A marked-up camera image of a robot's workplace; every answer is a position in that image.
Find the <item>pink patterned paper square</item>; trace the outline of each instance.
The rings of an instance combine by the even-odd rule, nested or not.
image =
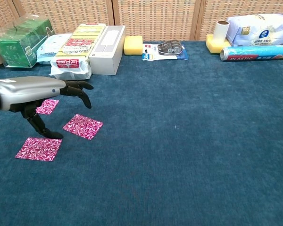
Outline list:
[[[58,100],[46,99],[42,103],[41,107],[37,108],[39,114],[51,114],[58,104]]]
[[[61,139],[29,137],[16,155],[16,159],[53,161],[61,143]]]
[[[96,121],[91,118],[87,118],[80,114],[76,114],[64,127],[63,129],[91,140],[94,138],[96,133],[100,130],[103,123],[100,121]]]

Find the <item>plastic wrap roll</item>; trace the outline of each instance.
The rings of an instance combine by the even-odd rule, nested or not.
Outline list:
[[[217,21],[212,41],[216,44],[224,43],[229,26],[230,23],[227,21],[224,20]]]
[[[222,61],[283,59],[283,45],[226,47],[220,52]]]

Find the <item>white roll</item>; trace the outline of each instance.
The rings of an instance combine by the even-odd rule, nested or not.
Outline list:
[[[212,41],[216,44],[224,43],[229,26],[230,23],[225,20],[217,21]]]
[[[222,61],[225,61],[225,60],[228,59],[228,55],[229,55],[228,49],[227,49],[227,48],[224,48],[224,49],[221,50],[221,52],[220,52],[220,59],[221,59]]]

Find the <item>white plastic bag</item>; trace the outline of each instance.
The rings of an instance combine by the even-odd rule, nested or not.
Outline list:
[[[50,62],[51,73],[56,79],[85,80],[90,79],[92,71],[85,57],[53,58]]]
[[[37,50],[37,62],[50,65],[51,59],[56,55],[60,48],[70,38],[71,33],[55,34],[48,37]]]
[[[232,46],[283,45],[283,15],[233,16],[227,39]]]

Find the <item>paper towel roll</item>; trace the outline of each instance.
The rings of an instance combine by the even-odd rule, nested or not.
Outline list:
[[[229,26],[230,23],[225,20],[219,20],[216,22],[216,26],[213,34],[214,43],[216,44],[224,43]]]

